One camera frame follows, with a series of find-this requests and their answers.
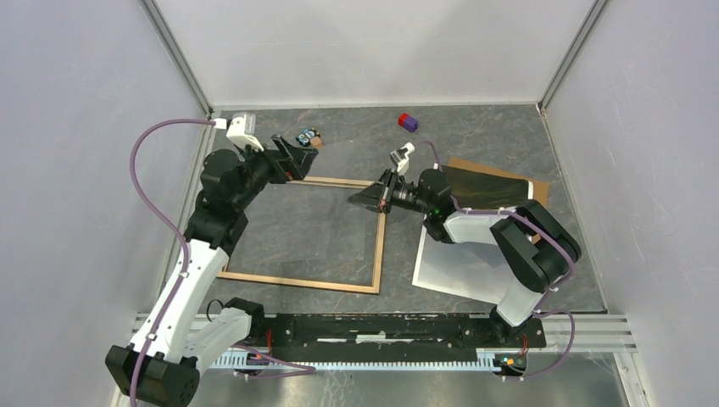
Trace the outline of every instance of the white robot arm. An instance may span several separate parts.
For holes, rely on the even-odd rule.
[[[189,259],[178,259],[158,302],[130,343],[113,346],[105,358],[124,394],[130,393],[133,371],[142,360],[139,377],[134,379],[138,399],[163,406],[189,404],[199,377],[222,352],[253,331],[256,315],[264,314],[259,304],[233,300],[215,320],[188,338],[211,282],[248,224],[244,210],[268,183],[302,180],[317,155],[316,149],[294,147],[279,136],[272,137],[277,150],[268,149],[253,131],[254,115],[236,114],[227,136],[243,159],[228,149],[205,158],[200,176],[203,190],[184,232]],[[157,325],[160,315],[161,325]]]
[[[536,200],[513,208],[475,211],[458,206],[440,169],[422,171],[417,185],[407,183],[399,170],[409,165],[408,155],[414,151],[409,146],[390,153],[395,168],[385,170],[375,184],[351,196],[349,202],[375,212],[389,213],[393,206],[421,212],[426,215],[427,234],[442,243],[498,245],[515,279],[490,318],[497,321],[498,336],[511,336],[522,329],[547,291],[570,269],[555,245],[576,263],[582,255],[577,241]],[[546,238],[532,243],[537,233],[527,227],[527,221]]]

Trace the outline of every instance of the small block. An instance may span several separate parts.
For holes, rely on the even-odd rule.
[[[420,126],[420,122],[417,121],[417,119],[406,113],[399,116],[399,118],[401,120],[401,123],[399,123],[399,125],[401,125],[406,131],[409,131],[410,133],[414,133]]]
[[[322,148],[322,147],[324,146],[324,144],[322,144],[322,139],[319,138],[319,137],[312,137],[312,138],[310,138],[310,140],[309,140],[309,145],[310,145],[311,147],[317,148],[317,149],[320,149],[320,148]]]
[[[398,125],[404,125],[404,121],[407,120],[408,117],[410,117],[409,114],[402,113],[402,114],[399,116],[399,119],[397,120],[397,124],[398,124]]]

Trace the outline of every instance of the wooden frame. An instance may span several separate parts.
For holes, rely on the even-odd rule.
[[[302,181],[291,181],[290,184],[295,185],[316,185],[319,187],[337,187],[337,188],[353,188],[364,189],[372,184],[373,181],[344,180],[341,178],[324,178],[319,176],[306,176]],[[243,282],[263,282],[265,284],[279,284],[283,286],[319,288],[323,290],[344,291],[348,293],[362,294],[379,294],[380,280],[382,279],[382,251],[384,250],[384,227],[385,214],[379,214],[377,217],[377,236],[375,240],[375,258],[372,270],[372,284],[370,286],[360,286],[355,284],[344,284],[340,282],[318,282],[316,280],[301,280],[298,278],[274,277],[274,276],[258,276],[255,274],[235,273],[227,269],[227,266],[217,275],[219,278],[229,280],[239,280]]]

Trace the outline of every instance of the white wall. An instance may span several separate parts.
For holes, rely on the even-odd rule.
[[[536,102],[592,0],[158,0],[214,105]]]
[[[549,106],[608,301],[658,405],[716,405],[719,3],[611,2]]]
[[[137,198],[132,143],[200,113],[136,1],[0,4],[0,405],[103,406],[170,234]],[[148,194],[172,217],[200,129],[148,141]]]

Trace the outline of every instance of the purple cable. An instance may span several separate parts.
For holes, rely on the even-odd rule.
[[[180,123],[188,123],[188,124],[194,124],[194,125],[213,125],[214,122],[210,120],[195,120],[195,119],[174,119],[174,120],[166,120],[159,122],[158,124],[150,127],[149,129],[145,130],[145,132],[140,136],[140,138],[137,139],[135,142],[135,145],[132,146],[132,152],[130,153],[130,178],[132,179],[132,185],[135,186],[135,190],[137,191],[137,195],[140,196],[140,199],[150,208],[150,210],[153,211],[157,217],[160,218],[160,220],[163,221],[169,227],[173,233],[175,233],[175,237],[177,237],[177,240],[180,241],[180,245],[182,247],[182,258],[185,260],[182,262],[182,267],[180,270],[180,274],[187,271],[187,267],[189,265],[188,259],[190,259],[190,248],[187,246],[187,242],[185,242],[184,236],[182,236],[182,232],[180,229],[177,228],[177,226],[173,225],[172,221],[167,219],[167,216],[165,216],[162,212],[157,209],[157,207],[150,201],[148,196],[145,194],[145,192],[142,190],[142,187],[140,187],[140,182],[137,180],[137,169],[135,168],[135,160],[137,158],[137,151],[140,149],[140,145],[142,145],[142,142],[145,141],[146,138],[152,133],[153,131],[158,130],[160,127],[165,127],[166,125],[176,125]],[[162,304],[162,307],[160,307],[159,312],[157,316],[155,317],[155,321],[150,327],[150,334],[154,334],[157,332],[160,322],[162,321],[162,318],[164,314],[167,312],[167,309],[170,307],[170,303],[172,303],[172,299],[177,294],[177,291],[180,289],[180,285],[182,284],[182,281],[185,280],[182,277],[177,277],[177,280],[175,281],[175,285],[172,286],[172,289],[170,290],[170,293],[167,295],[167,299]],[[132,379],[130,381],[130,405],[131,407],[137,407],[137,381],[140,378],[140,369],[142,368],[142,361],[145,359],[145,354],[150,349],[150,343],[151,341],[147,338],[145,338],[145,343],[142,346],[142,349],[140,350],[140,354],[137,356],[137,361],[135,362],[135,368],[132,370]]]
[[[424,140],[421,142],[418,142],[417,144],[426,144],[430,148],[432,148],[432,152],[434,153],[434,159],[437,162],[437,168],[442,171],[442,160],[439,158],[439,153],[437,152],[437,146],[434,145],[433,142],[430,142],[429,140]],[[454,208],[457,209],[457,211],[462,212],[464,214],[468,215],[508,215],[518,221],[520,221],[524,226],[532,229],[535,233],[537,233],[542,239],[546,240],[549,245],[554,248],[554,250],[559,253],[562,258],[566,261],[567,266],[569,270],[567,273],[561,277],[559,280],[557,280],[554,285],[550,288],[552,290],[555,290],[560,284],[567,281],[572,275],[574,275],[575,265],[574,262],[571,260],[571,256],[560,246],[557,241],[555,241],[549,234],[547,234],[545,231],[540,229],[538,226],[534,225],[532,222],[529,221],[529,219],[525,218],[524,216],[521,216],[517,214],[516,212],[512,212],[509,210],[492,210],[492,209],[463,209],[460,207],[460,204],[457,202],[457,198],[454,196],[452,198],[452,203],[454,204]],[[566,314],[569,317],[569,322],[571,325],[571,331],[569,334],[569,343],[566,345],[566,349],[564,353],[557,359],[552,366],[548,367],[547,369],[544,369],[542,371],[538,371],[535,373],[532,373],[531,375],[523,376],[522,379],[520,378],[510,378],[510,380],[523,380],[528,379],[531,377],[540,376],[544,373],[550,372],[554,370],[557,366],[561,365],[564,362],[564,359],[566,359],[566,356],[569,354],[569,351],[571,349],[572,344],[574,344],[574,336],[575,336],[575,323],[574,323],[574,316],[572,316],[570,310],[568,309],[554,309],[548,312],[545,312],[543,314],[539,314],[536,309],[539,309],[539,307],[544,303],[544,301],[547,300],[547,297],[549,296],[549,293],[552,293],[551,291],[547,291],[540,299],[537,305],[535,306],[535,311],[533,311],[534,315],[537,318],[544,318],[549,315],[554,314]]]
[[[279,360],[278,358],[273,358],[272,356],[269,356],[268,354],[263,354],[259,352],[258,350],[255,350],[253,348],[250,348],[247,345],[244,345],[242,343],[235,343],[234,345],[236,348],[240,348],[243,350],[248,351],[251,354],[257,354],[262,359],[269,360],[270,362],[277,363],[278,365],[284,365],[287,367],[293,367],[295,369],[300,369],[300,371],[290,371],[288,373],[279,373],[276,375],[268,375],[268,376],[247,376],[248,380],[260,380],[260,379],[279,379],[282,377],[291,377],[291,376],[304,376],[304,375],[311,375],[312,373],[315,373],[317,371],[317,368],[314,366],[305,366],[305,365],[298,365],[296,363],[287,362],[285,360]]]

